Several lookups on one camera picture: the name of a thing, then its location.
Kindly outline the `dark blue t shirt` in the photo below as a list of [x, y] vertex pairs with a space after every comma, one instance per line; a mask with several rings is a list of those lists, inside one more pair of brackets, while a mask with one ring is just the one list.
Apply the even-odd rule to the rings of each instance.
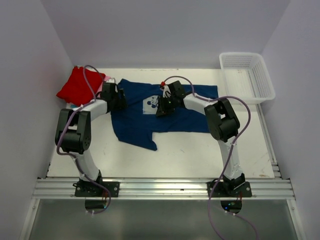
[[176, 108], [173, 114], [157, 117], [158, 96], [163, 91], [157, 84], [122, 79], [127, 108], [111, 112], [113, 131], [119, 141], [156, 151], [153, 133], [208, 133], [206, 117], [193, 110]]

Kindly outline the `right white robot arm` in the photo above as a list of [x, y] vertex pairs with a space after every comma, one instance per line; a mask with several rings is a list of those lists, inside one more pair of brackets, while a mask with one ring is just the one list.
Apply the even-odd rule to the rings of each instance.
[[[209, 133], [217, 140], [224, 168], [222, 170], [222, 189], [227, 196], [235, 196], [246, 182], [240, 166], [237, 140], [246, 130], [251, 121], [248, 105], [239, 97], [222, 96], [216, 99], [186, 92], [180, 81], [160, 84], [162, 95], [158, 97], [157, 117], [172, 114], [176, 108], [184, 108], [203, 114], [206, 117]], [[242, 103], [248, 112], [248, 121], [242, 131], [239, 131], [240, 121], [230, 103], [230, 99]]]

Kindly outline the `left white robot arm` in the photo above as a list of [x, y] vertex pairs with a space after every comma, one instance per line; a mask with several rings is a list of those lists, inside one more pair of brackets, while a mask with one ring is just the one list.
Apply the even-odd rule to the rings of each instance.
[[99, 97], [76, 108], [63, 108], [58, 117], [55, 133], [56, 152], [72, 158], [79, 172], [79, 180], [88, 182], [86, 190], [92, 196], [103, 193], [101, 171], [90, 152], [93, 120], [107, 113], [127, 107], [125, 92], [114, 82], [104, 82]]

